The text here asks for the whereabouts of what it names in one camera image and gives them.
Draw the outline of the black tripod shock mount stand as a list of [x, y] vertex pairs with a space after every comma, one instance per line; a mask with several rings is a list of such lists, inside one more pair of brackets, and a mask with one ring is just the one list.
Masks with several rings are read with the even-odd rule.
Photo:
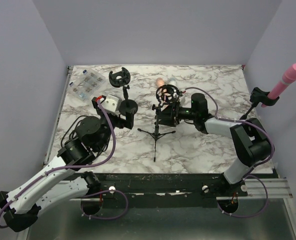
[[[173, 99], [173, 101], [171, 103], [171, 105], [172, 105], [172, 104], [174, 104], [174, 103], [176, 103], [178, 101], [179, 95], [180, 95], [181, 91], [177, 87], [175, 87], [173, 85], [171, 85], [171, 86], [172, 86], [172, 88], [174, 90], [174, 93], [173, 93], [174, 99]], [[148, 135], [150, 135], [153, 138], [153, 140], [154, 140], [154, 156], [153, 156], [153, 161], [155, 162], [156, 161], [156, 154], [157, 154], [157, 141], [160, 138], [164, 137], [165, 135], [174, 134], [176, 131], [173, 130], [173, 131], [169, 131], [169, 132], [166, 132], [166, 133], [160, 133], [159, 132], [159, 129], [160, 129], [160, 125], [159, 125], [159, 118], [160, 118], [160, 116], [159, 116], [159, 114], [161, 113], [161, 110], [158, 107], [158, 105], [155, 105], [155, 104], [152, 105], [152, 110], [155, 111], [154, 132], [148, 132], [148, 131], [142, 130], [140, 128], [138, 128], [137, 130], [139, 132], [148, 134]]]

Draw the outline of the beige microphone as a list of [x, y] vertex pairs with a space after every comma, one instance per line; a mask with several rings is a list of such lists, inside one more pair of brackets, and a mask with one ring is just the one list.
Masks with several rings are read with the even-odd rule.
[[165, 82], [161, 77], [156, 79], [156, 98], [158, 101], [158, 107], [162, 111], [168, 107], [174, 100], [174, 90], [173, 87]]

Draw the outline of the black shock mount desk stand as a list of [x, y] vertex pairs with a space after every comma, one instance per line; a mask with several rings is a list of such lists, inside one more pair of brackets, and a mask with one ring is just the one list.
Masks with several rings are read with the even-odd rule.
[[128, 111], [135, 115], [138, 111], [138, 104], [130, 99], [128, 94], [128, 90], [130, 89], [129, 83], [131, 81], [130, 72], [125, 67], [122, 67], [121, 71], [118, 72], [110, 71], [108, 80], [114, 88], [122, 88], [123, 100], [118, 107], [121, 115], [126, 116], [126, 112]]

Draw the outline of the silver white microphone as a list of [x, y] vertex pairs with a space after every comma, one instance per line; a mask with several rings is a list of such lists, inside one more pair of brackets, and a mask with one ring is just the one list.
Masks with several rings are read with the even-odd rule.
[[177, 80], [175, 78], [170, 78], [168, 80], [168, 84], [172, 85], [172, 86], [175, 86], [176, 88], [178, 87]]

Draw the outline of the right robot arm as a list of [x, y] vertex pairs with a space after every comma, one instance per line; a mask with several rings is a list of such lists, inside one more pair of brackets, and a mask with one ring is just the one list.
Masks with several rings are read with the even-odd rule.
[[252, 170], [267, 162], [274, 153], [274, 145], [257, 118], [231, 120], [219, 118], [209, 113], [208, 101], [204, 94], [194, 93], [190, 107], [182, 107], [179, 93], [157, 93], [157, 123], [176, 127], [180, 121], [190, 120], [197, 131], [203, 134], [219, 135], [231, 138], [236, 159], [221, 175], [218, 191], [229, 196]]

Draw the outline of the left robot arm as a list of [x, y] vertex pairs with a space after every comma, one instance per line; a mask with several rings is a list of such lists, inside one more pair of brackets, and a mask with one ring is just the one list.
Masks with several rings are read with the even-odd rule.
[[108, 112], [95, 103], [100, 117], [83, 116], [57, 155], [30, 180], [18, 188], [0, 191], [0, 229], [21, 232], [34, 224], [52, 205], [75, 197], [95, 197], [99, 185], [96, 176], [87, 172], [60, 190], [56, 185], [80, 169], [95, 168], [107, 163], [116, 150], [115, 128], [132, 129], [136, 108], [127, 108], [125, 118]]

